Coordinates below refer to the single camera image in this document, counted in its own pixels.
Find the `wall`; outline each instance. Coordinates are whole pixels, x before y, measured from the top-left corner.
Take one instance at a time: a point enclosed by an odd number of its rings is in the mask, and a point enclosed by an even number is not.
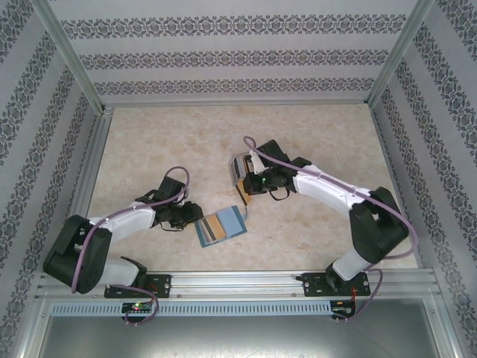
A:
[[[437,1],[374,108],[466,357],[477,355],[477,1]]]
[[[0,1],[0,357],[66,219],[95,114],[28,1]]]
[[[416,0],[51,1],[106,104],[367,97]]]

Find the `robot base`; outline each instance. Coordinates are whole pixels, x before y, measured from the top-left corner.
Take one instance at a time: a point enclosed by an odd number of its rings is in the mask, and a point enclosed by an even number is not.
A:
[[[143,287],[151,291],[157,298],[169,298],[171,292],[171,275],[169,274],[147,274]],[[114,286],[106,286],[104,289],[105,298],[151,298],[145,293],[120,289]]]

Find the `aluminum frame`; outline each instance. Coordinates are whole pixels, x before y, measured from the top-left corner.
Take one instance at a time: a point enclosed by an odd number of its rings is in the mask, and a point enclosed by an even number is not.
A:
[[[443,302],[434,270],[430,268],[385,269],[384,280],[376,300],[406,298],[423,299],[429,323],[441,357],[462,357],[457,337]],[[303,283],[295,279],[303,271],[218,271],[218,272],[151,272],[171,275],[171,296],[159,301],[224,302],[224,301],[316,301],[340,300],[350,297],[307,298]],[[374,290],[379,274],[368,274]],[[35,292],[25,334],[19,345],[18,358],[37,358],[57,302],[131,302],[134,299],[104,298],[104,288],[98,287],[85,295],[72,295],[71,289],[47,274],[41,274]]]

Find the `black mount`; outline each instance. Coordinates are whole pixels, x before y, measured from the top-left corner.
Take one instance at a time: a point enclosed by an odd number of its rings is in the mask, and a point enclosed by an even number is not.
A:
[[[334,290],[326,280],[326,272],[306,272],[296,277],[303,282],[305,297],[346,297],[369,296],[371,294],[369,281],[364,272],[357,274],[352,280],[346,281],[338,290]]]
[[[169,298],[169,293],[171,292],[171,275],[169,274],[145,274],[144,282],[141,286],[142,289],[145,289],[149,292],[152,292],[156,295],[157,298]],[[131,291],[129,289],[119,289],[114,286],[106,286],[104,289],[105,298],[151,298],[151,296]]]
[[[163,201],[179,194],[179,192],[185,186],[184,183],[170,177],[164,177],[159,189],[151,190],[145,193],[142,197],[137,198],[136,201],[144,204],[153,204],[159,201]],[[202,209],[191,201],[183,201],[187,195],[181,201],[171,202],[164,205],[158,205],[152,207],[156,212],[154,218],[153,227],[160,224],[162,227],[163,222],[168,222],[173,230],[164,229],[166,231],[182,231],[188,224],[196,222],[203,218]]]

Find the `cable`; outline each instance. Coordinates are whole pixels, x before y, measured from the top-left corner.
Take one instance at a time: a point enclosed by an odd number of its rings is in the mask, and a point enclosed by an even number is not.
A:
[[[167,177],[167,175],[172,172],[173,170],[175,169],[180,169],[180,170],[183,170],[185,173],[186,173],[186,177],[187,177],[187,181],[186,181],[186,185],[182,188],[182,190],[180,190],[180,192],[176,195],[174,195],[172,198],[169,198],[169,199],[165,199],[165,200],[162,200],[162,201],[159,201],[157,203],[152,203],[152,204],[145,204],[145,205],[139,205],[139,206],[134,206],[134,207],[127,207],[125,209],[122,209],[122,210],[119,210],[119,211],[116,211],[115,213],[112,213],[112,214],[109,214],[108,216],[106,216],[105,218],[101,219],[99,222],[97,222],[88,232],[88,234],[86,235],[86,238],[84,240],[84,243],[83,243],[83,248],[81,249],[81,252],[80,252],[80,256],[78,258],[78,262],[76,263],[76,269],[75,269],[75,275],[73,276],[73,281],[72,281],[72,293],[76,293],[76,287],[78,286],[78,279],[80,277],[80,273],[81,273],[81,266],[83,265],[83,260],[84,260],[84,255],[86,253],[86,250],[88,248],[88,245],[89,245],[89,241],[91,240],[92,238],[92,235],[95,233],[96,229],[98,229],[98,227],[100,227],[103,223],[107,222],[108,220],[118,216],[118,215],[121,215],[121,214],[124,214],[124,213],[129,213],[130,211],[134,211],[134,210],[138,210],[138,209],[148,209],[149,207],[156,207],[158,205],[164,205],[164,204],[167,204],[167,203],[170,203],[174,200],[176,200],[177,198],[179,198],[183,193],[186,192],[187,188],[189,187],[189,182],[190,182],[190,174],[188,172],[188,170],[186,168],[184,168],[183,166],[173,166],[172,168],[170,168],[165,174],[164,174],[164,177]]]
[[[376,284],[376,287],[374,288],[373,292],[371,292],[370,297],[366,300],[366,302],[364,302],[363,307],[361,307],[361,309],[358,312],[356,312],[354,315],[352,315],[351,317],[345,317],[344,315],[341,315],[339,313],[333,313],[333,315],[337,315],[338,317],[341,317],[342,319],[344,319],[346,321],[346,323],[354,320],[358,315],[362,314],[363,311],[365,309],[367,309],[367,307],[370,305],[371,301],[378,294],[378,291],[381,288],[382,280],[384,278],[384,273],[382,272],[382,270],[380,268],[372,268],[371,270],[367,270],[367,272],[378,272],[379,273],[379,280],[378,280],[378,283]]]
[[[305,174],[308,174],[308,175],[312,175],[312,176],[314,176],[318,179],[324,179],[324,180],[328,181],[329,183],[331,183],[333,185],[336,185],[336,186],[338,186],[338,187],[340,187],[340,188],[342,188],[342,189],[344,189],[344,190],[346,190],[346,191],[348,191],[348,192],[350,192],[354,195],[357,195],[358,197],[360,197],[364,200],[367,200],[370,203],[372,203],[372,204],[374,204],[378,207],[381,207],[382,209],[388,211],[390,214],[396,216],[405,226],[408,227],[409,233],[411,233],[411,248],[409,250],[407,250],[406,252],[403,252],[402,254],[387,256],[387,257],[384,258],[384,260],[401,259],[403,257],[409,256],[410,254],[412,254],[416,250],[416,246],[417,246],[416,230],[412,227],[411,223],[404,216],[402,216],[400,213],[398,213],[392,207],[389,207],[388,205],[383,204],[381,201],[377,201],[376,199],[371,198],[370,196],[366,196],[364,194],[361,194],[360,192],[357,192],[352,187],[350,187],[346,184],[340,183],[339,181],[335,180],[334,178],[331,178],[330,176],[324,174],[323,172],[317,173],[317,172],[313,172],[313,171],[308,170],[308,169],[300,168],[298,166],[294,166],[292,164],[285,163],[281,160],[270,157],[269,155],[267,155],[265,153],[262,153],[261,151],[259,151],[256,148],[255,139],[252,138],[251,136],[244,136],[244,143],[250,150],[257,153],[260,157],[264,157],[265,159],[268,159],[271,162],[274,162],[276,164],[280,164],[281,166],[286,166],[287,168],[296,170],[297,172],[302,172],[302,173],[305,173]]]
[[[125,285],[110,285],[110,286],[111,287],[117,287],[118,289],[128,289],[129,291],[136,291],[136,292],[145,293],[146,295],[151,296],[151,302],[152,302],[152,300],[156,301],[156,306],[154,307],[154,311],[149,316],[144,318],[142,321],[139,321],[139,322],[128,321],[127,317],[129,317],[129,315],[130,315],[130,313],[132,313],[132,311],[127,311],[126,315],[124,316],[124,320],[126,321],[127,326],[129,326],[130,324],[134,324],[134,327],[137,327],[141,324],[144,324],[147,321],[150,321],[152,318],[154,318],[156,316],[156,314],[159,312],[159,300],[157,299],[157,296],[154,293],[152,293],[152,292],[150,292],[146,289],[138,289],[136,287],[125,286]]]

